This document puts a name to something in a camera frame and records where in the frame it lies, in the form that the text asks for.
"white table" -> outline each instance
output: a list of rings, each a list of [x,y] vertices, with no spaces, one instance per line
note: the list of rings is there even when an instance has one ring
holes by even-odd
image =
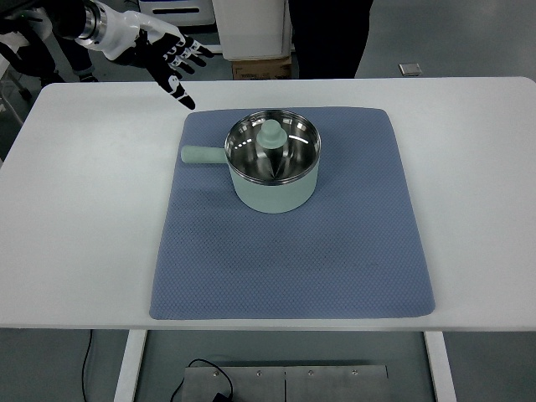
[[[536,330],[531,80],[185,87],[197,111],[385,110],[399,143],[435,310],[400,319],[151,319],[152,277],[188,111],[153,83],[60,84],[41,93],[0,171],[1,327]],[[225,135],[222,127],[222,145]]]

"saucepan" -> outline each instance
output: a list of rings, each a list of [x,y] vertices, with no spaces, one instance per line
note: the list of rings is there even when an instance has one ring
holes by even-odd
[[[257,111],[236,122],[224,147],[185,145],[185,163],[227,163],[234,190],[248,207],[279,214],[304,204],[317,186],[320,135],[291,111]]]

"black pants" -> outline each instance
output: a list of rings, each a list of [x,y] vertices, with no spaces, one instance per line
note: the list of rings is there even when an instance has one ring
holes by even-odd
[[[289,0],[300,79],[354,78],[373,0]]]
[[[74,40],[63,39],[56,36],[58,44],[69,61],[73,72],[76,75],[85,75],[95,69],[91,63],[88,49],[80,46]],[[44,44],[30,44],[18,50],[18,56],[27,70],[20,70],[21,73],[38,77],[48,77],[54,73],[56,63]]]

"mint green knob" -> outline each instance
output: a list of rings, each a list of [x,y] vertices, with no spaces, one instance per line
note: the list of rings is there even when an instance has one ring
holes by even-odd
[[[285,145],[286,132],[281,128],[281,124],[278,121],[267,120],[262,123],[256,139],[261,147],[276,149]]]

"blue mat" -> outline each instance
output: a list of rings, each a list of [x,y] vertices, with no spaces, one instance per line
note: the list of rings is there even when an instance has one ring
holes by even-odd
[[[177,158],[151,317],[417,317],[435,308],[398,147],[384,111],[293,108],[322,139],[317,188],[263,214],[236,196],[227,165]],[[253,110],[188,116],[181,146],[222,147]]]

